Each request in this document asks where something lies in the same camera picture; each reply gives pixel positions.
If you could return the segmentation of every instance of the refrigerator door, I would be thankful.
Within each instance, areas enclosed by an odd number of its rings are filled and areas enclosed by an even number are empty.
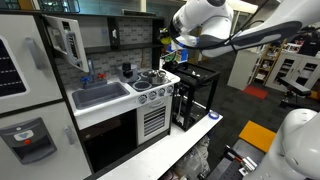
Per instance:
[[[0,15],[0,114],[61,99],[31,15]]]
[[[41,122],[46,128],[38,128],[37,130],[37,127],[41,126],[39,119],[42,119]],[[42,144],[49,148],[52,147],[53,150],[44,158],[34,162],[31,160],[23,165],[23,162],[13,153],[12,148],[8,146],[8,141],[6,140],[7,143],[4,141],[2,133],[2,138],[0,138],[1,179],[79,180],[91,174],[65,103],[0,119],[0,131],[3,132],[3,129],[8,130],[12,127],[16,127],[15,129],[18,131],[12,135],[12,139],[16,140],[16,143],[22,141],[26,144],[30,143],[27,146],[32,146],[32,144],[37,143],[38,136],[42,137],[44,134],[49,134],[50,141]]]

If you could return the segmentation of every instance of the knob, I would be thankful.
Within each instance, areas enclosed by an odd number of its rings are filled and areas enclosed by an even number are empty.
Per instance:
[[[166,92],[166,90],[164,90],[163,88],[161,88],[158,92],[159,96],[164,96],[164,93]]]
[[[149,99],[150,100],[154,100],[155,98],[157,97],[157,93],[152,91],[150,94],[149,94]]]
[[[173,92],[173,86],[168,86],[167,87],[167,93],[172,93]]]
[[[138,98],[138,101],[140,102],[140,104],[144,104],[145,102],[147,102],[148,98],[146,95],[142,95]]]

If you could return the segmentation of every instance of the table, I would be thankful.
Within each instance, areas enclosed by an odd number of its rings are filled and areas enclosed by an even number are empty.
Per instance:
[[[98,180],[158,179],[222,118],[220,115],[218,120],[212,120],[205,116],[187,132],[172,124],[170,136],[164,137]]]

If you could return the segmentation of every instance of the label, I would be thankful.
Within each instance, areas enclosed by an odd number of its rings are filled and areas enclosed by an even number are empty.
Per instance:
[[[34,136],[33,131],[28,130],[28,131],[25,131],[25,132],[22,132],[22,133],[19,133],[19,134],[15,134],[14,138],[17,141],[23,141],[23,140],[26,140],[26,139],[30,139],[33,136]]]

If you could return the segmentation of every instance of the white robot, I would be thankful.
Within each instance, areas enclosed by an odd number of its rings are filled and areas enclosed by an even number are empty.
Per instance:
[[[319,22],[319,7],[320,0],[282,0],[264,23],[230,35],[233,10],[228,1],[188,0],[170,23],[172,47],[199,49],[204,56],[216,57],[228,51],[282,40]],[[188,35],[198,26],[202,26],[200,37]],[[305,178],[320,179],[320,114],[297,109],[285,118],[258,168],[244,179]]]

